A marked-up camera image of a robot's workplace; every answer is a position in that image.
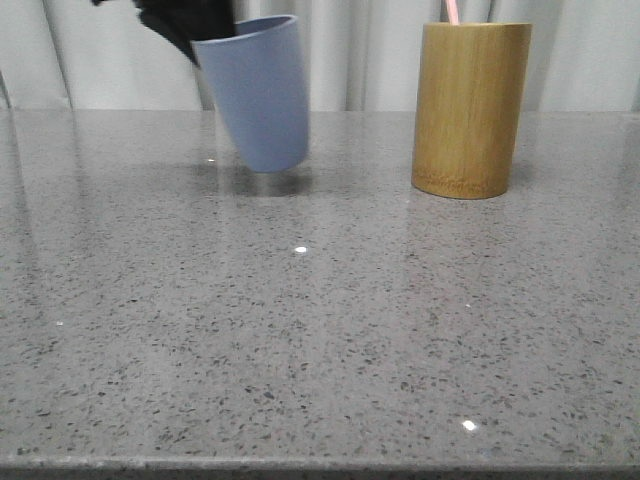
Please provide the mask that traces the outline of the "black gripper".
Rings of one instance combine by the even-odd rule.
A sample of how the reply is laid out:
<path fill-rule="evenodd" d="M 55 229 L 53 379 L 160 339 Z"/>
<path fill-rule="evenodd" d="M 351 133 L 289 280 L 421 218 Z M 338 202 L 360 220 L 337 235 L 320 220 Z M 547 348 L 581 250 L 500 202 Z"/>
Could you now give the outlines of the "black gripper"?
<path fill-rule="evenodd" d="M 133 5 L 139 21 L 174 45 L 194 66 L 199 63 L 193 42 L 236 35 L 232 1 L 135 0 Z"/>

